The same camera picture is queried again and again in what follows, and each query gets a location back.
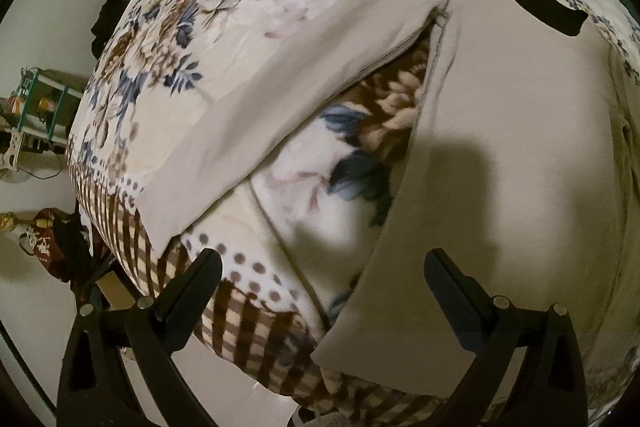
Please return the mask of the beige long-sleeve garment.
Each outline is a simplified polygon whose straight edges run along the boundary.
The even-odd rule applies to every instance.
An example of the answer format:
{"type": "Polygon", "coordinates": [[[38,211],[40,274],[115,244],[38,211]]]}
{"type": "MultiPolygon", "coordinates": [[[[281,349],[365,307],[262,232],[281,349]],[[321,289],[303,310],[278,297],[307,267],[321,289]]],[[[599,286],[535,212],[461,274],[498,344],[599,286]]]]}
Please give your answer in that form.
{"type": "MultiPolygon", "coordinates": [[[[442,246],[570,309],[590,403],[639,364],[639,54],[616,0],[192,0],[204,81],[142,195],[154,243],[242,210],[294,271],[312,358],[418,395],[462,356],[422,285],[442,246]]],[[[177,0],[145,4],[168,12],[177,0]]]]}

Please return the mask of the red brown printed bag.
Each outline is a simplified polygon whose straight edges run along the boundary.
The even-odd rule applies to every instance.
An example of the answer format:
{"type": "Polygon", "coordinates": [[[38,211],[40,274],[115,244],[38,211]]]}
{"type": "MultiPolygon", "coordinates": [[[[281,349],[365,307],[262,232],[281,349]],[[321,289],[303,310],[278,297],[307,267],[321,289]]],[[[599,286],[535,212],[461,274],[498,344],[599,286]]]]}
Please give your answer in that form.
{"type": "Polygon", "coordinates": [[[40,210],[20,236],[25,254],[35,256],[43,268],[63,283],[83,279],[92,257],[78,211],[40,210]]]}

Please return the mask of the green metal shelf rack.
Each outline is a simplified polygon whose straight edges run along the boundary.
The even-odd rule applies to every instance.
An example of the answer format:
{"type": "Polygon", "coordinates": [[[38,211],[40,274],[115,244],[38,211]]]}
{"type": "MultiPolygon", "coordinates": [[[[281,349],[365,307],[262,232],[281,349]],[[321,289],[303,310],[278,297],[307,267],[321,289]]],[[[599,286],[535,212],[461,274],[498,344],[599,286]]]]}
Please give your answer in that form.
{"type": "Polygon", "coordinates": [[[87,83],[86,77],[68,72],[22,68],[13,89],[1,98],[1,118],[25,138],[66,147],[87,83]]]}

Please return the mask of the floral fleece blanket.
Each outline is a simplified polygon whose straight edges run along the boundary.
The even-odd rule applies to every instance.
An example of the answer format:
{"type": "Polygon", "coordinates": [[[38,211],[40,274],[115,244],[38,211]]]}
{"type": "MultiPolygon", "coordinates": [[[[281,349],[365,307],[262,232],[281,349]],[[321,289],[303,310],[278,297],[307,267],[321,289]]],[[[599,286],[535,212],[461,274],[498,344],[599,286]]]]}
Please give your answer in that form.
{"type": "Polygon", "coordinates": [[[620,0],[131,0],[67,150],[146,295],[206,248],[212,357],[356,426],[472,362],[424,280],[561,303],[602,425],[639,367],[639,25],[620,0]]]}

